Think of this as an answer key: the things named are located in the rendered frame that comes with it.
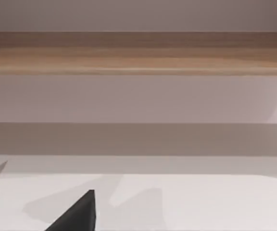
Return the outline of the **wooden shelf board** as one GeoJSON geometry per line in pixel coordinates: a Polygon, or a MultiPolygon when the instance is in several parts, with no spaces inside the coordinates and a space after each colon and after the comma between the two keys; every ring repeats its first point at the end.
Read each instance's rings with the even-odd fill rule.
{"type": "Polygon", "coordinates": [[[0,32],[0,75],[277,76],[277,32],[0,32]]]}

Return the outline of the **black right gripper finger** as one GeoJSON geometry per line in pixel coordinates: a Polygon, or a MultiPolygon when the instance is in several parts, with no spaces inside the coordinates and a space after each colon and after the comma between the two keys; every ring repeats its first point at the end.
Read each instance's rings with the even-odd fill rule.
{"type": "Polygon", "coordinates": [[[45,231],[95,231],[95,190],[88,190],[45,231]]]}

